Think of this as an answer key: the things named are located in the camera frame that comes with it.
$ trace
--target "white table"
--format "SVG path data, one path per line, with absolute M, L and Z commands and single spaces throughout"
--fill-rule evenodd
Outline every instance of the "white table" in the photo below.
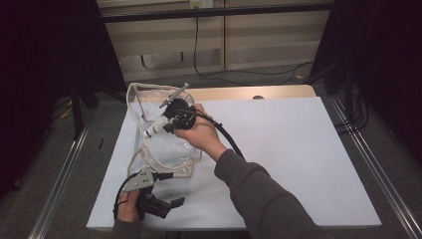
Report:
M 267 99 L 271 97 L 265 92 L 258 95 L 266 99 L 201 103 L 229 131 L 246 159 L 262 164 L 299 199 L 317 225 L 341 228 L 380 225 L 320 98 Z M 194 96 L 197 102 L 201 97 L 204 94 Z M 111 210 L 116 192 L 126 177 L 135 129 L 127 114 L 89 228 L 112 228 Z M 178 231 L 244 229 L 227 186 L 213 174 L 214 166 L 214 161 L 204 153 L 195 164 L 191 178 L 158 181 L 153 190 L 158 198 L 169 201 L 184 196 L 185 204 L 171 210 L 166 219 L 147 215 L 143 227 Z

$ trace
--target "gray sleeve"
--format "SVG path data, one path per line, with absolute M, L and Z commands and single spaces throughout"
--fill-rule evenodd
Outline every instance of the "gray sleeve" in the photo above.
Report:
M 246 162 L 229 149 L 220 156 L 214 173 L 230 188 L 253 238 L 332 238 L 258 163 Z
M 114 221 L 112 227 L 112 239 L 139 239 L 142 224 L 138 222 L 125 222 L 120 220 Z

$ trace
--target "floor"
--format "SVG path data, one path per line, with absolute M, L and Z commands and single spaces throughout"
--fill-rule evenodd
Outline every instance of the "floor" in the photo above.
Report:
M 249 70 L 274 73 L 290 70 L 294 66 L 257 66 Z M 181 86 L 184 82 L 189 82 L 192 88 L 236 86 L 227 80 L 251 86 L 277 85 L 284 82 L 295 85 L 300 84 L 307 77 L 311 66 L 312 64 L 305 64 L 294 72 L 270 76 L 231 72 L 220 74 L 213 79 L 202 79 L 196 74 L 181 72 L 178 76 L 163 75 L 159 78 L 143 79 L 142 81 L 172 86 Z M 210 69 L 201 68 L 201 70 L 209 71 Z M 340 122 L 341 119 L 332 105 L 332 99 L 342 99 L 342 93 L 336 96 L 327 96 L 324 92 L 323 82 L 316 83 L 314 88 L 317 95 L 322 98 L 333 123 Z M 84 145 L 75 159 L 74 166 L 70 170 L 63 194 L 58 198 L 59 204 L 56 208 L 51 208 L 55 213 L 51 221 L 47 223 L 48 230 L 45 232 L 45 238 L 109 238 L 108 233 L 89 230 L 86 228 L 86 224 L 106 172 L 113 143 L 118 136 L 119 126 L 126 108 L 125 104 L 102 94 L 99 94 L 98 97 L 101 100 L 98 109 L 89 110 L 83 107 L 85 120 L 88 120 L 89 116 L 94 116 L 93 123 L 87 133 Z M 53 117 L 59 116 L 65 107 L 66 105 L 57 108 Z M 43 211 L 43 206 L 54 188 L 56 179 L 62 171 L 69 150 L 74 143 L 72 141 L 73 123 L 72 114 L 63 119 L 56 118 L 54 120 L 36 158 L 21 180 L 22 189 L 10 192 L 0 202 L 0 221 L 2 222 L 0 238 L 27 238 L 32 235 L 33 227 Z M 371 106 L 369 106 L 369 122 L 360 132 L 388 175 L 391 184 L 402 196 L 414 219 L 422 222 L 422 166 L 413 160 L 406 145 L 392 136 L 388 125 Z M 329 229 L 330 233 L 336 238 L 407 238 L 408 234 L 397 219 L 396 211 L 391 208 L 391 202 L 384 196 L 385 192 L 374 178 L 367 162 L 362 159 L 361 152 L 356 148 L 350 135 L 348 133 L 341 134 L 340 139 L 370 198 L 373 199 L 374 207 L 383 226 L 368 229 Z M 145 231 L 142 238 L 165 238 L 165 236 L 165 232 Z

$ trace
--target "metal frame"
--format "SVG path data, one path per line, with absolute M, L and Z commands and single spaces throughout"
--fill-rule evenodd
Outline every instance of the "metal frame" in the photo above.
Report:
M 57 24 L 87 24 L 90 22 L 118 23 L 118 22 L 134 22 L 164 19 L 180 19 L 180 18 L 198 18 L 198 17 L 219 17 L 219 16 L 238 16 L 253 14 L 269 14 L 269 13 L 290 13 L 290 12 L 312 12 L 327 11 L 337 8 L 358 6 L 364 2 L 356 1 L 353 3 L 304 3 L 304 4 L 283 4 L 270 6 L 255 7 L 227 7 L 227 8 L 204 8 L 189 10 L 173 10 L 163 12 L 146 12 L 146 13 L 130 13 L 130 14 L 104 14 L 101 17 L 94 18 L 71 18 L 60 19 Z
M 344 113 L 345 108 L 342 102 L 339 99 L 332 99 L 332 105 L 334 106 L 341 120 L 347 121 L 347 116 Z M 382 169 L 381 164 L 379 164 L 378 160 L 376 159 L 375 155 L 366 143 L 362 134 L 359 132 L 359 130 L 354 124 L 348 123 L 346 125 L 346 128 L 347 130 L 350 130 L 349 135 L 353 139 L 357 149 L 362 155 L 369 170 L 375 177 L 382 192 L 384 193 L 392 209 L 394 210 L 398 219 L 403 225 L 403 228 L 409 235 L 409 238 L 422 238 L 422 230 L 418 225 L 418 222 L 414 218 L 412 211 L 407 206 L 403 198 L 400 196 L 394 185 L 391 183 L 390 179 L 388 178 L 385 171 Z
M 71 150 L 69 151 L 66 161 L 62 167 L 62 170 L 60 171 L 59 176 L 56 179 L 56 183 L 54 184 L 53 189 L 51 190 L 50 195 L 46 203 L 44 204 L 43 209 L 39 214 L 28 239 L 41 239 L 46 237 L 50 224 L 56 213 L 56 210 L 59 207 L 59 203 L 65 191 L 66 184 L 68 183 L 69 177 L 72 174 L 75 162 L 78 159 L 79 152 L 81 151 L 81 148 L 84 145 L 88 129 L 93 123 L 96 111 L 97 109 L 89 111 L 87 123 L 83 131 L 79 135 L 79 138 L 77 140 L 74 140 Z

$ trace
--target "transparent plastic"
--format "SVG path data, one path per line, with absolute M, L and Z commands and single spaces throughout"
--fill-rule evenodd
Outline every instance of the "transparent plastic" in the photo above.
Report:
M 144 137 L 143 132 L 157 120 L 166 107 L 159 106 L 178 88 L 133 83 L 129 85 L 126 100 L 127 108 L 137 124 L 134 155 L 127 169 L 128 174 L 139 172 L 149 166 L 158 173 L 174 172 L 175 177 L 189 177 L 193 164 L 200 161 L 202 151 L 193 147 L 185 139 L 173 133 L 159 133 L 153 137 Z M 189 106 L 194 104 L 186 91 L 178 98 Z

